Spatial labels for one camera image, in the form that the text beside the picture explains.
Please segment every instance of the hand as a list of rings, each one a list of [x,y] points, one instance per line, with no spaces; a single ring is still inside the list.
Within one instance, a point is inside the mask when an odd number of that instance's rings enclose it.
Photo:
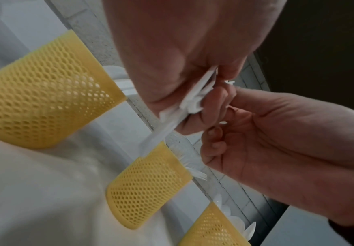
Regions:
[[[246,56],[263,41],[285,0],[104,0],[115,45],[135,87],[158,116],[180,102],[211,67],[215,88],[202,112],[177,129],[182,134],[218,123],[235,96],[224,80],[235,78]]]
[[[227,124],[205,131],[209,167],[278,201],[354,225],[354,111],[238,89]]]

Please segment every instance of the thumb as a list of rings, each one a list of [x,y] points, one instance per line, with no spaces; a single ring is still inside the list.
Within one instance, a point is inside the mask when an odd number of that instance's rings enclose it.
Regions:
[[[289,97],[291,97],[291,94],[237,87],[236,96],[230,105],[259,116],[264,116],[284,106],[289,101]]]

